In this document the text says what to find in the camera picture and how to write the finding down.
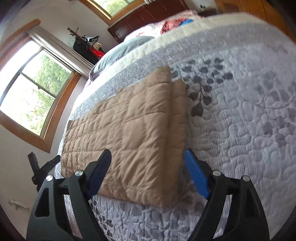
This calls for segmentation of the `coat rack with clothes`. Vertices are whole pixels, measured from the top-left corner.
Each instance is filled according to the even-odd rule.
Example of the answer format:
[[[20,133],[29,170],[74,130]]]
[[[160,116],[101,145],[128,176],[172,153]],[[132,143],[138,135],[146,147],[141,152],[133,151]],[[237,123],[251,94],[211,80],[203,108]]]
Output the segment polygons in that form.
[[[102,44],[98,42],[99,36],[86,37],[78,35],[77,31],[73,31],[71,28],[67,28],[70,35],[75,38],[73,49],[84,59],[95,65],[105,54],[102,50]]]

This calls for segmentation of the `beige quilted down jacket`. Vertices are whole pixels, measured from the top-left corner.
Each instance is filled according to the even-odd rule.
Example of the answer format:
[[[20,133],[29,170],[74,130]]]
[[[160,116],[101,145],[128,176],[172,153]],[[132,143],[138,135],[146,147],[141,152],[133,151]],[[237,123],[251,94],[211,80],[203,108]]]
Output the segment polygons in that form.
[[[100,195],[171,208],[179,197],[185,132],[186,85],[172,80],[168,66],[159,67],[69,121],[61,175],[84,170],[109,149],[112,161]]]

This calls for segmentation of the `dark wooden headboard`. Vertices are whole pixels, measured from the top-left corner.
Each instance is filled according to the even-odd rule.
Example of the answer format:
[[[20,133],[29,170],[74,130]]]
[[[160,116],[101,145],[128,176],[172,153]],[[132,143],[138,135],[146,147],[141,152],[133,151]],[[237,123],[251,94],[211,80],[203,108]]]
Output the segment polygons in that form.
[[[187,4],[182,0],[155,1],[143,5],[124,16],[108,28],[108,32],[118,43],[121,43],[133,31],[145,25],[160,22],[188,9]]]

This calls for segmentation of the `blue cloth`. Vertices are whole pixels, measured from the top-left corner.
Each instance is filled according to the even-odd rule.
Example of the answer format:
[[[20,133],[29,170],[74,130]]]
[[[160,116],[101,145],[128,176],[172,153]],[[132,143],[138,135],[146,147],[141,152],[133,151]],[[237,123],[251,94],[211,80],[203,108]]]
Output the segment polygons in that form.
[[[186,20],[184,20],[183,22],[181,22],[181,23],[179,24],[179,26],[183,26],[183,25],[186,25],[186,24],[191,23],[191,22],[193,22],[192,19],[186,19]]]

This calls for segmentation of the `beige side curtain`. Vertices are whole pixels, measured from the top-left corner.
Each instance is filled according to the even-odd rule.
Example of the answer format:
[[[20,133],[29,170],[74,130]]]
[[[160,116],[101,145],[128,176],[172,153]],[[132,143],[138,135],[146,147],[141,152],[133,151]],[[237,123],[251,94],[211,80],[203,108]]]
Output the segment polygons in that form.
[[[42,45],[53,55],[72,67],[76,72],[88,78],[89,73],[93,68],[93,64],[83,58],[72,48],[68,47],[66,44],[40,26],[35,26],[28,30],[28,34],[35,42]]]

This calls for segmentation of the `large wooden side window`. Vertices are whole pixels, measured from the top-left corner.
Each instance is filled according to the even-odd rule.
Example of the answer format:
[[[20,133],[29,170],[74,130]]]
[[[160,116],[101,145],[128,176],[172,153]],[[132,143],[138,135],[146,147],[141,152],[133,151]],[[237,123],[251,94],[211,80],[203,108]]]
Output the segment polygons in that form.
[[[29,35],[40,23],[30,21],[1,43],[1,126],[49,153],[81,74]]]

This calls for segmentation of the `grey-blue pillow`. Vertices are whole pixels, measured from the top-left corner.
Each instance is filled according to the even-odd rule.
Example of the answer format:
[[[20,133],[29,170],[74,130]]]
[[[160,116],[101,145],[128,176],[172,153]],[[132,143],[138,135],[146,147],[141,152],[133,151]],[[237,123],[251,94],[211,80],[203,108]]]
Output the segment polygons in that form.
[[[103,57],[94,65],[94,67],[90,71],[90,81],[94,81],[106,67],[111,66],[132,50],[152,39],[154,39],[154,37],[151,36],[136,37],[126,42],[122,42],[109,50],[106,54],[103,55]]]

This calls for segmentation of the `grey leaf-pattern quilted bedspread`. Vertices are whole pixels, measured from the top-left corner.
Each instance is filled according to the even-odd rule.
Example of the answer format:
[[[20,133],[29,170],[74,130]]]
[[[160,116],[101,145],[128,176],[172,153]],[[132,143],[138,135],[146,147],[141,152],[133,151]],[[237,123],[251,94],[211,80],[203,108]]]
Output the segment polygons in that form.
[[[157,67],[187,84],[187,142],[228,177],[248,175],[272,240],[295,239],[295,43],[250,14],[176,28],[105,68],[76,99],[69,120]]]

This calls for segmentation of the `orange wooden wardrobe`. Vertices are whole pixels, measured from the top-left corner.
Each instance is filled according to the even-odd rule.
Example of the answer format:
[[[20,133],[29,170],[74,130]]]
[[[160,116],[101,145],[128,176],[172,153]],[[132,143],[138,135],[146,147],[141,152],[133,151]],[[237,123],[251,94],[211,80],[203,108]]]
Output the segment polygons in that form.
[[[215,4],[222,13],[246,12],[280,29],[295,42],[295,34],[286,20],[267,1],[258,0],[216,0]]]

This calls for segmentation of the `dark bedside table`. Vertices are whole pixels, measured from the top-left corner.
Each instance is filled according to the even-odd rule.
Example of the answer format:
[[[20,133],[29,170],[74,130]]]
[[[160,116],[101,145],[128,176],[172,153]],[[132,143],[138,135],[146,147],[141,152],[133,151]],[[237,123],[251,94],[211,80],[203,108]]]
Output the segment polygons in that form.
[[[198,8],[198,15],[202,17],[214,16],[218,15],[218,11],[217,8],[200,5],[200,7]]]

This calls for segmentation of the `red patterned cloth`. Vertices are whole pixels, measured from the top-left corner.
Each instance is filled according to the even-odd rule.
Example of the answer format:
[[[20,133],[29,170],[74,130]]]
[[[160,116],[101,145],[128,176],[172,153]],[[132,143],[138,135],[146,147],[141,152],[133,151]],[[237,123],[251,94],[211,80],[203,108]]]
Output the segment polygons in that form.
[[[174,18],[174,19],[166,20],[162,25],[161,35],[165,34],[170,30],[175,29],[186,20],[188,20],[188,18]]]

